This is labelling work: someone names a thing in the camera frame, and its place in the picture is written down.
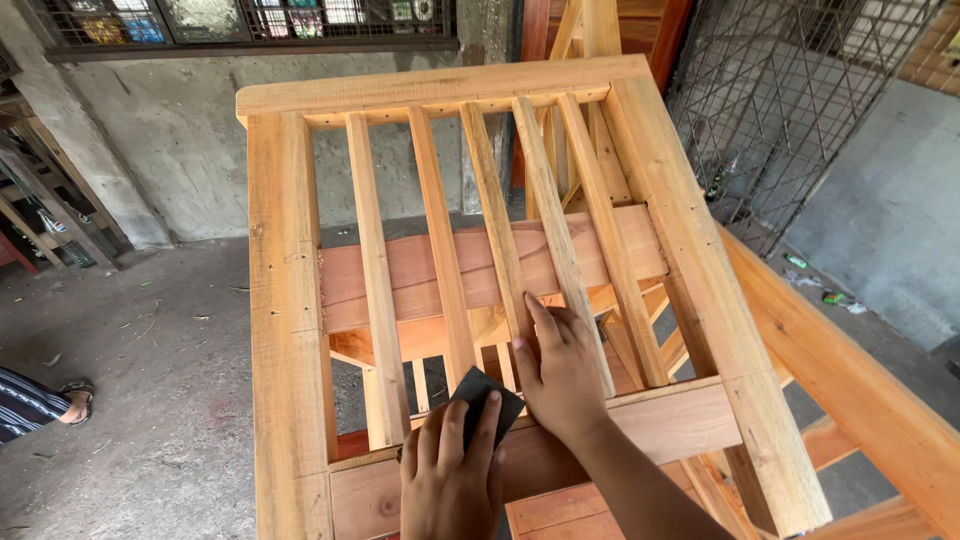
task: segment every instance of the person's leg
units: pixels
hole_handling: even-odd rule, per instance
[[[0,367],[0,444],[40,426],[60,420],[75,423],[86,417],[89,388],[59,393]]]

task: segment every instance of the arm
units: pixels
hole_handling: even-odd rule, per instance
[[[526,296],[537,325],[538,362],[514,340],[523,396],[538,422],[563,442],[596,483],[628,539],[732,539],[611,420],[588,356],[587,323],[565,308]]]

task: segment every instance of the wooden chair frame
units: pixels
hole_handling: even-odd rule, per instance
[[[589,214],[563,213],[538,118],[543,108],[554,106]],[[585,119],[582,108],[593,114]],[[540,221],[507,220],[482,115],[508,110],[516,118]],[[464,122],[485,230],[450,229],[430,120],[455,115]],[[718,232],[642,56],[251,86],[237,94],[237,116],[248,129],[261,540],[360,540],[397,531],[400,482],[394,457],[412,426],[402,362],[436,354],[439,347],[452,392],[478,362],[476,347],[497,344],[503,373],[512,373],[503,344],[510,336],[533,335],[520,300],[524,290],[538,297],[559,294],[585,318],[616,307],[625,337],[621,343],[627,344],[618,354],[641,390],[614,395],[608,363],[597,368],[614,421],[657,463],[723,450],[757,528],[784,537],[830,521],[768,351],[841,426],[863,421],[850,419],[842,407],[834,411],[825,405],[830,397],[824,393],[850,391],[841,380],[855,372],[851,358],[871,373],[882,368],[869,365],[864,359],[869,356],[848,338],[830,344],[840,351],[830,346],[820,351],[817,367],[793,361],[806,356],[796,351],[794,332],[842,334],[819,313],[804,310],[776,275],[765,274],[761,262]],[[384,242],[367,128],[396,122],[411,126],[430,234]],[[614,152],[595,152],[588,122],[595,134],[606,129]],[[331,128],[348,131],[361,237],[360,245],[350,248],[320,245],[311,131]],[[632,200],[614,209],[608,182],[616,171]],[[760,290],[749,289],[745,298],[738,278]],[[665,291],[672,303],[696,380],[669,383],[670,366],[653,337],[643,295],[651,279],[663,282],[647,288]],[[763,299],[759,307],[751,302],[756,297]],[[478,308],[501,309],[507,334],[480,331],[472,316]],[[802,317],[798,327],[782,325],[797,313]],[[754,317],[762,321],[759,330]],[[777,329],[772,337],[771,321]],[[346,332],[353,332],[351,338],[338,343],[338,335]],[[357,332],[366,335],[359,345]],[[436,335],[443,337],[439,345]],[[602,351],[599,335],[596,343]],[[849,373],[824,363],[838,355],[847,356],[841,367]],[[364,367],[370,452],[338,457],[332,357]],[[880,377],[875,383],[910,395],[895,381]],[[876,389],[857,392],[869,400]],[[924,451],[949,457],[949,474],[960,477],[957,454],[950,454],[960,444],[956,431],[942,420],[937,423],[915,398],[901,401],[900,411],[891,412],[906,415],[903,420],[909,422],[901,429],[909,435],[927,430],[923,437],[933,436],[936,444]],[[858,429],[852,430],[876,432]],[[866,435],[854,440],[864,452],[875,442]],[[503,444],[507,501],[588,481],[573,456],[532,417],[521,418]],[[924,516],[938,529],[954,530],[956,516],[927,495],[948,498],[956,484],[928,477],[927,486],[901,491],[924,504]]]

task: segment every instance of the striped pants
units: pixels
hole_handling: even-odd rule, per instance
[[[57,420],[70,398],[0,367],[0,444]]]

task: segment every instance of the person's right hand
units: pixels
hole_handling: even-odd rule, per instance
[[[572,448],[610,421],[596,367],[595,338],[572,310],[544,307],[529,293],[524,301],[537,325],[540,361],[529,343],[514,339],[523,397],[537,421]]]

